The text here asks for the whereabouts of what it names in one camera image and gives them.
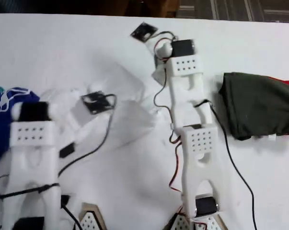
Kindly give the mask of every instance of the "blue cloth with white print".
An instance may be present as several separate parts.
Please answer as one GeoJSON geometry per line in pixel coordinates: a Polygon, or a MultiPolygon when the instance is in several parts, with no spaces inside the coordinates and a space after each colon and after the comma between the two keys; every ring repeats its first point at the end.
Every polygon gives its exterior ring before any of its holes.
{"type": "Polygon", "coordinates": [[[0,87],[0,158],[9,148],[11,108],[17,102],[38,102],[39,97],[24,88],[3,90],[0,87]]]}

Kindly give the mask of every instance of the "white surface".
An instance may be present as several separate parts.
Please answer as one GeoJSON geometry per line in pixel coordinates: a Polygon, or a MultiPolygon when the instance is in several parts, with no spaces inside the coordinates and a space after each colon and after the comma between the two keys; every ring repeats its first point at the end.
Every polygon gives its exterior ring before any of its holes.
{"type": "MultiPolygon", "coordinates": [[[[208,92],[217,92],[217,83],[227,71],[289,80],[289,24],[1,14],[0,85],[29,87],[38,94],[56,86],[77,87],[98,78],[98,70],[114,61],[142,80],[146,95],[157,92],[160,86],[150,76],[154,71],[150,52],[128,36],[143,21],[171,30],[180,39],[196,38],[208,92]]],[[[158,102],[168,103],[168,95],[166,90],[158,102]]],[[[213,99],[220,107],[220,97],[213,99]]],[[[116,150],[105,151],[105,146],[60,179],[62,190],[98,204],[110,230],[162,229],[181,204],[180,195],[168,188],[175,156],[174,146],[167,141],[169,117],[163,113],[164,121],[149,135],[116,150]]],[[[104,131],[105,124],[101,122],[98,132],[104,131]]],[[[87,149],[99,141],[92,137],[87,149]]],[[[289,229],[289,137],[276,142],[229,138],[229,142],[233,159],[254,190],[258,229],[289,229]]],[[[219,150],[229,164],[220,130],[219,150]]],[[[8,172],[8,159],[6,154],[0,162],[0,175],[8,172]]],[[[251,196],[230,165],[229,169],[235,186],[231,209],[222,215],[223,220],[230,230],[250,230],[251,196]]],[[[180,187],[179,179],[174,186],[180,187]]]]}

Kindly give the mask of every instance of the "green fabric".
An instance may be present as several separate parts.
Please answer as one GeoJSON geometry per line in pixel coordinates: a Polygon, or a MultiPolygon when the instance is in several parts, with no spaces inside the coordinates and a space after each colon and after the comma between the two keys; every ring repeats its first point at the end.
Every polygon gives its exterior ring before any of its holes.
{"type": "Polygon", "coordinates": [[[219,92],[236,139],[289,134],[289,85],[267,76],[225,73],[219,92]]]}

